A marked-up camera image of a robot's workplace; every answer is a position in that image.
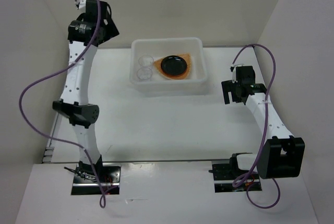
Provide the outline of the clear plastic cup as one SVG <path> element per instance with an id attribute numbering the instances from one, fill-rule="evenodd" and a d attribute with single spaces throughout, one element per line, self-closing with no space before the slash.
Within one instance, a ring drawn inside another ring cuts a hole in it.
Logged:
<path id="1" fill-rule="evenodd" d="M 150 81 L 153 76 L 153 71 L 150 67 L 141 67 L 136 71 L 136 79 L 138 82 Z"/>
<path id="2" fill-rule="evenodd" d="M 141 67 L 148 67 L 148 68 L 150 68 L 153 65 L 153 63 L 154 63 L 154 59 L 150 55 L 143 55 L 138 60 L 138 64 Z"/>

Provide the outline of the black round plate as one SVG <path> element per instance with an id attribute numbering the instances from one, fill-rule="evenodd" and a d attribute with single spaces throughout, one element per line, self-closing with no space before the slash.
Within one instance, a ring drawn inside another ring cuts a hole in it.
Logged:
<path id="1" fill-rule="evenodd" d="M 184 58 L 170 55 L 162 59 L 160 67 L 165 74 L 179 76 L 186 72 L 188 65 Z"/>

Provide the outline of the tan woven triangular plate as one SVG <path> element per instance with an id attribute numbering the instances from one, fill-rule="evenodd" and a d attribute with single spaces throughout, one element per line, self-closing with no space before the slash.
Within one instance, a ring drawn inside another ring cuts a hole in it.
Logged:
<path id="1" fill-rule="evenodd" d="M 182 58 L 185 59 L 187 65 L 188 65 L 188 68 L 187 69 L 190 69 L 190 73 L 191 73 L 191 70 L 192 70 L 192 60 L 191 60 L 191 56 L 190 54 L 186 53 L 186 54 L 177 54 L 177 56 L 180 56 Z M 161 70 L 161 67 L 160 67 L 160 64 L 161 64 L 161 61 L 163 58 L 160 58 L 156 61 L 154 61 L 153 63 L 153 67 L 158 71 L 159 69 Z"/>

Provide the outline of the orange plastic plate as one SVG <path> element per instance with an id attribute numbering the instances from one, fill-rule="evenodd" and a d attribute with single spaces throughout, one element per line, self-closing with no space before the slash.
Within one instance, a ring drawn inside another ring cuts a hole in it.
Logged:
<path id="1" fill-rule="evenodd" d="M 165 78 L 170 79 L 170 80 L 182 80 L 182 79 L 186 79 L 189 76 L 190 69 L 187 69 L 184 73 L 182 73 L 181 75 L 177 75 L 177 76 L 173 76 L 173 75 L 167 74 L 167 73 L 163 72 L 160 69 L 158 70 L 158 73 L 162 77 L 165 77 Z"/>

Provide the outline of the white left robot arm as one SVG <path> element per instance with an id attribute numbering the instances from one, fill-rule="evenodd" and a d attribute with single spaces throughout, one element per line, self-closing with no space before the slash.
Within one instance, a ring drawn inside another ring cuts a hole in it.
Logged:
<path id="1" fill-rule="evenodd" d="M 76 173 L 85 173 L 90 181 L 98 182 L 104 176 L 94 125 L 100 110 L 96 104 L 89 103 L 88 85 L 98 46 L 118 36 L 119 31 L 107 2 L 81 0 L 79 7 L 86 10 L 68 27 L 70 69 L 61 97 L 53 102 L 52 108 L 68 119 L 76 134 L 80 145 Z"/>

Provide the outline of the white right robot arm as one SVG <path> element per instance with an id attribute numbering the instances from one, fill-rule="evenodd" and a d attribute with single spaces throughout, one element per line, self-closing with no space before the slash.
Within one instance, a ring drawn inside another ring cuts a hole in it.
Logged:
<path id="1" fill-rule="evenodd" d="M 299 176 L 305 143 L 295 137 L 281 121 L 271 103 L 264 84 L 255 82 L 252 66 L 231 67 L 232 79 L 222 82 L 225 104 L 243 103 L 252 113 L 264 139 L 257 154 L 234 154 L 229 174 L 241 178 L 253 170 L 262 179 L 294 178 Z"/>

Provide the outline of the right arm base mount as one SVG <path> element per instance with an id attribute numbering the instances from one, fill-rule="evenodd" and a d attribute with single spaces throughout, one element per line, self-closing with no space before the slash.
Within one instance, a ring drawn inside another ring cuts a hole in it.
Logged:
<path id="1" fill-rule="evenodd" d="M 212 168 L 208 170 L 213 176 L 214 191 L 216 193 L 261 191 L 261 183 L 257 174 L 252 174 L 241 186 L 233 187 L 233 181 L 240 175 L 247 173 L 240 170 L 236 162 L 229 159 L 212 162 Z"/>

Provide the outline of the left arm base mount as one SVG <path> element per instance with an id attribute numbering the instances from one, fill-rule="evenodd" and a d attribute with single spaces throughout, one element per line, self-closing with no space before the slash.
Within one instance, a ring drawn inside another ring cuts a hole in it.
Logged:
<path id="1" fill-rule="evenodd" d="M 71 195 L 101 195 L 96 177 L 92 173 L 81 172 L 79 166 L 76 166 L 75 169 L 68 167 L 64 167 L 64 169 L 74 175 Z M 102 189 L 106 191 L 106 195 L 118 195 L 120 193 L 120 166 L 104 166 L 99 176 Z"/>

